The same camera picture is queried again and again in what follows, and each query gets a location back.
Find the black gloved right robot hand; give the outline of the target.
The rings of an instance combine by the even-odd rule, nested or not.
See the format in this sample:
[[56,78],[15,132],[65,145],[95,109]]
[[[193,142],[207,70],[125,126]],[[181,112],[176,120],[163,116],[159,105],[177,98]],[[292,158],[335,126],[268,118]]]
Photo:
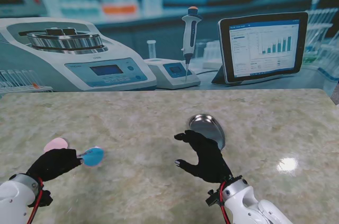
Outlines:
[[186,130],[184,133],[176,134],[174,139],[189,144],[198,157],[196,165],[177,159],[175,165],[179,168],[208,183],[223,183],[233,178],[232,172],[214,140],[206,138],[193,130]]

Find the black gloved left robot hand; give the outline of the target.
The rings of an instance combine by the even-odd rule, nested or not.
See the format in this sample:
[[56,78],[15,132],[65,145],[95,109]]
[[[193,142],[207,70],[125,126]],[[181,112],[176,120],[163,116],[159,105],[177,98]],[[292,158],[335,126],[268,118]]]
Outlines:
[[47,182],[81,165],[75,149],[52,149],[41,155],[26,174],[37,181]]

